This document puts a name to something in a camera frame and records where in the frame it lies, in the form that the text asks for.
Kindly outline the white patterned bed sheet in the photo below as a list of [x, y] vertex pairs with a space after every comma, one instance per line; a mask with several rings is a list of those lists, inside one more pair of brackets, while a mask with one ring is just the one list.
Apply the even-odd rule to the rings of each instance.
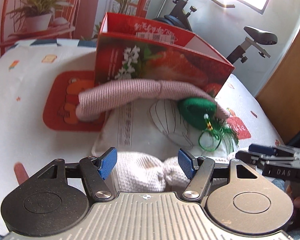
[[95, 57], [94, 42], [60, 39], [21, 42], [0, 58], [0, 206], [18, 185], [16, 162], [34, 174], [53, 159], [92, 154], [110, 115], [69, 124], [65, 104], [70, 86], [93, 82]]

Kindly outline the green tassel ornament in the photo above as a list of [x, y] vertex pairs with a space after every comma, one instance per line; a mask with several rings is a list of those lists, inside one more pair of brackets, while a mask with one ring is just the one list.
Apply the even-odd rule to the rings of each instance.
[[217, 117], [217, 104], [204, 98], [186, 98], [178, 101], [177, 107], [183, 119], [201, 131], [199, 147], [206, 152], [217, 150], [222, 142], [230, 146], [228, 152], [238, 146], [239, 138], [225, 119]]

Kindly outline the white surgical mask bag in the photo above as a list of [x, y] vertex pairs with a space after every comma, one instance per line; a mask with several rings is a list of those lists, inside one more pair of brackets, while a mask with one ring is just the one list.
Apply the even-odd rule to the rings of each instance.
[[111, 111], [92, 153], [99, 156], [110, 147], [165, 160], [175, 157], [180, 148], [195, 157], [226, 158], [237, 149], [237, 143], [230, 135], [214, 138], [189, 125], [175, 101], [140, 99]]

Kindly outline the living room backdrop poster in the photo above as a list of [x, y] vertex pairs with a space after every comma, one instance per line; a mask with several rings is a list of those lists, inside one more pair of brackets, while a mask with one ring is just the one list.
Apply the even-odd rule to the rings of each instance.
[[52, 9], [50, 20], [39, 16], [34, 20], [12, 13], [25, 0], [0, 0], [0, 53], [4, 54], [17, 40], [28, 38], [97, 38], [106, 12], [149, 16], [153, 0], [65, 0], [66, 6]]

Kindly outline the red strawberry cardboard box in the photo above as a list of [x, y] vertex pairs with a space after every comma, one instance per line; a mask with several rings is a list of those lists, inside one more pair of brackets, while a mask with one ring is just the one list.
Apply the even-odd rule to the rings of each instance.
[[191, 31], [113, 12], [102, 20], [96, 85], [123, 79], [181, 81], [216, 96], [233, 70], [232, 63]]

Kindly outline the white knitted cloth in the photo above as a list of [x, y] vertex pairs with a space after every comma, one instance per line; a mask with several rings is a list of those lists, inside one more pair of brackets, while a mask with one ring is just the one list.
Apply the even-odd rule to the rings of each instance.
[[119, 152], [111, 179], [121, 192], [164, 192], [185, 188], [190, 182], [177, 157], [161, 161], [141, 152]]

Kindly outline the pink knitted cloth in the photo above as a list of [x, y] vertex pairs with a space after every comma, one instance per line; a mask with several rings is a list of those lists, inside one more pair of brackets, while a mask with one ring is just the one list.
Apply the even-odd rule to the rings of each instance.
[[78, 95], [76, 116], [81, 121], [91, 121], [100, 113], [123, 106], [138, 99], [204, 98], [216, 106], [216, 117], [229, 118], [224, 110], [209, 94], [191, 83], [181, 81], [125, 79], [110, 81]]

